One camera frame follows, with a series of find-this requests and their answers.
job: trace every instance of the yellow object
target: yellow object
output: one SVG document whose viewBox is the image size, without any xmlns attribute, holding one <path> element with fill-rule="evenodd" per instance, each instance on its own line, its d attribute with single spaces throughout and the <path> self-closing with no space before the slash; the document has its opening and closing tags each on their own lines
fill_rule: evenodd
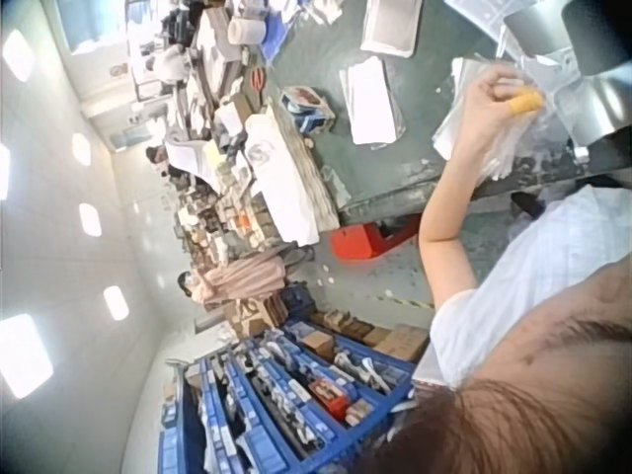
<svg viewBox="0 0 632 474">
<path fill-rule="evenodd" d="M 523 88 L 524 93 L 508 101 L 515 116 L 526 114 L 527 112 L 539 111 L 544 107 L 544 97 L 536 89 L 530 87 Z"/>
<path fill-rule="evenodd" d="M 212 170 L 216 170 L 217 167 L 226 160 L 226 156 L 219 152 L 219 148 L 217 148 L 215 140 L 210 140 L 204 146 L 203 150 L 206 155 L 206 163 L 208 163 Z"/>
</svg>

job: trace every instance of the white container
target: white container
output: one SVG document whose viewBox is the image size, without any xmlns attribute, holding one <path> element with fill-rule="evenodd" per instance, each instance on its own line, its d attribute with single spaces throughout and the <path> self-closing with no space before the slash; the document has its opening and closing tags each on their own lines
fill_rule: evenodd
<svg viewBox="0 0 632 474">
<path fill-rule="evenodd" d="M 266 37 L 266 22 L 233 18 L 228 24 L 228 41 L 231 44 L 260 44 Z"/>
</svg>

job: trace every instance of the ceiling light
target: ceiling light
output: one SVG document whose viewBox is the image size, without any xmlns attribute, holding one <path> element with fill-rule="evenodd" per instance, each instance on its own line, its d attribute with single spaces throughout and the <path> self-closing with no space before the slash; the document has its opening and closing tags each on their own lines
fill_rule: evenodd
<svg viewBox="0 0 632 474">
<path fill-rule="evenodd" d="M 0 200 L 7 198 L 9 194 L 9 168 L 11 164 L 11 152 L 0 143 Z"/>
<path fill-rule="evenodd" d="M 79 204 L 79 215 L 84 232 L 93 237 L 100 237 L 101 220 L 99 220 L 97 209 L 90 204 Z"/>
<path fill-rule="evenodd" d="M 79 163 L 84 166 L 90 166 L 92 162 L 92 150 L 88 138 L 81 133 L 72 135 L 72 154 Z"/>
<path fill-rule="evenodd" d="M 110 286 L 103 292 L 108 308 L 115 321 L 125 319 L 129 314 L 129 307 L 118 286 Z"/>
<path fill-rule="evenodd" d="M 0 373 L 17 398 L 24 398 L 52 375 L 36 324 L 28 314 L 0 321 Z"/>
<path fill-rule="evenodd" d="M 36 59 L 31 47 L 18 30 L 14 30 L 7 37 L 2 48 L 2 57 L 18 79 L 22 82 L 29 79 Z"/>
</svg>

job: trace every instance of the storage rack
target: storage rack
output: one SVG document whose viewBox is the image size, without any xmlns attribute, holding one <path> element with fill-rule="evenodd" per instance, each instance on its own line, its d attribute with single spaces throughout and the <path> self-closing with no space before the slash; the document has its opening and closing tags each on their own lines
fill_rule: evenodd
<svg viewBox="0 0 632 474">
<path fill-rule="evenodd" d="M 354 361 L 371 358 L 376 370 L 391 385 L 390 393 L 380 393 L 349 375 L 341 376 L 339 369 L 297 342 L 293 336 L 295 324 L 302 325 L 303 330 L 307 326 L 332 335 L 336 346 Z M 279 354 L 270 350 L 270 341 L 280 349 Z M 349 468 L 362 448 L 390 427 L 389 414 L 408 398 L 415 368 L 409 362 L 304 322 L 292 322 L 282 332 L 276 330 L 264 338 L 244 341 L 196 363 L 202 385 L 201 436 L 196 423 L 184 416 L 195 407 L 189 406 L 191 389 L 184 375 L 179 376 L 178 422 L 160 436 L 161 474 L 203 473 L 199 460 L 203 459 L 206 439 L 210 443 L 207 462 L 214 466 L 212 472 L 242 474 L 252 467 L 262 474 L 294 474 L 319 472 L 332 465 Z M 354 427 L 335 420 L 299 383 L 308 372 L 336 384 L 351 402 L 363 399 L 372 411 Z M 296 433 L 283 418 L 287 413 L 300 419 L 306 433 L 311 432 L 309 448 L 297 446 Z M 174 452 L 178 453 L 177 465 L 172 462 L 165 469 L 163 460 L 172 459 L 166 454 L 173 456 Z"/>
</svg>

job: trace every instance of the red object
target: red object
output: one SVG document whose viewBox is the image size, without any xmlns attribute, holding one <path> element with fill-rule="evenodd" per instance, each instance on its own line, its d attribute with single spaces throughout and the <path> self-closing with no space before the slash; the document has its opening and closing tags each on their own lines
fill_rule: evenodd
<svg viewBox="0 0 632 474">
<path fill-rule="evenodd" d="M 309 390 L 334 419 L 341 423 L 345 420 L 347 408 L 351 405 L 345 395 L 336 393 L 323 379 L 310 383 Z"/>
<path fill-rule="evenodd" d="M 266 85 L 266 70 L 263 67 L 256 67 L 250 73 L 250 87 L 252 87 L 253 91 L 257 93 L 257 98 L 259 99 L 260 106 L 263 104 L 261 91 L 264 90 L 265 85 Z"/>
<path fill-rule="evenodd" d="M 375 223 L 338 229 L 330 237 L 334 254 L 343 261 L 379 257 L 417 235 L 421 218 L 420 214 L 411 215 L 402 229 L 387 237 L 384 237 Z"/>
</svg>

